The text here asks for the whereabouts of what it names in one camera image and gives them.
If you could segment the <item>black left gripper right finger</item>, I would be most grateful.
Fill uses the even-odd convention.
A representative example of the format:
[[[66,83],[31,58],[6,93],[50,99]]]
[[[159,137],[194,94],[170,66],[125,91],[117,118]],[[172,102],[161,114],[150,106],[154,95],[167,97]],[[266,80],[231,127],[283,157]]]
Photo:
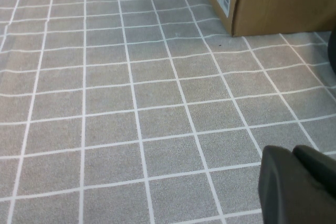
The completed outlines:
[[[306,145],[297,145],[293,155],[310,175],[335,197],[335,160]]]

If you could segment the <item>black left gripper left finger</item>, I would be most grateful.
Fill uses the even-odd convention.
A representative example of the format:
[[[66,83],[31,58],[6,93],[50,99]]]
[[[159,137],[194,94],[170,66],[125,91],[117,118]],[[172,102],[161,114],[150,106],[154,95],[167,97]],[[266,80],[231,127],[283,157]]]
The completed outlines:
[[[264,223],[335,223],[332,197],[292,151],[265,146],[258,194]]]

